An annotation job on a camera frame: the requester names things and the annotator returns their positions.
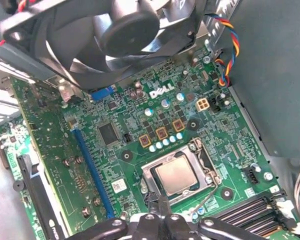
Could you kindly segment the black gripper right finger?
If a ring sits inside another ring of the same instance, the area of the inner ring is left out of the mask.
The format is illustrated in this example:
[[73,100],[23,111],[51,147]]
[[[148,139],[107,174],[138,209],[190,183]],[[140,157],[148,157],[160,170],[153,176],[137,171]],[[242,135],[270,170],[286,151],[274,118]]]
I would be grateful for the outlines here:
[[164,228],[170,240],[259,240],[260,236],[218,218],[205,217],[199,223],[189,224],[172,213],[169,200],[164,197]]

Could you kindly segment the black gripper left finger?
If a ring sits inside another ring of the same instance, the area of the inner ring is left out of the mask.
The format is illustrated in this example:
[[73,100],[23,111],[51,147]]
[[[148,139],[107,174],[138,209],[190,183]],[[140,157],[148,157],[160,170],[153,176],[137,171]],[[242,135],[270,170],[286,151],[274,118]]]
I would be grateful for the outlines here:
[[73,240],[158,240],[162,217],[165,212],[165,197],[150,197],[148,212],[136,214],[136,220],[128,223],[122,218],[110,218],[76,233]]

